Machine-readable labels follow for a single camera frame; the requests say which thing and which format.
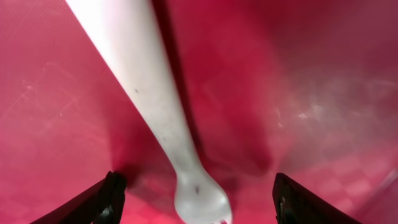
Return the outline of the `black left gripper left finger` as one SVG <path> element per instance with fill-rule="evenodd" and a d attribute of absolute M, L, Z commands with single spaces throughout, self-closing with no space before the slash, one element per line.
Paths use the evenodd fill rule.
<path fill-rule="evenodd" d="M 120 224 L 125 203 L 125 178 L 109 171 L 106 177 L 33 224 Z"/>

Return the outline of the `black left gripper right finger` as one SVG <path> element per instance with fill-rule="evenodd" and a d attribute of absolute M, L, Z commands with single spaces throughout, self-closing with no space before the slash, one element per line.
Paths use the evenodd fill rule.
<path fill-rule="evenodd" d="M 359 224 L 284 173 L 277 173 L 272 198 L 278 224 Z"/>

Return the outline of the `white plastic fork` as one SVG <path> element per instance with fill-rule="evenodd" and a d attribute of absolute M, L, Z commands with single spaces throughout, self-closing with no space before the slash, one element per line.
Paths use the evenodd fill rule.
<path fill-rule="evenodd" d="M 67 0 L 78 22 L 167 155 L 185 223 L 231 223 L 225 191 L 202 166 L 149 0 Z"/>

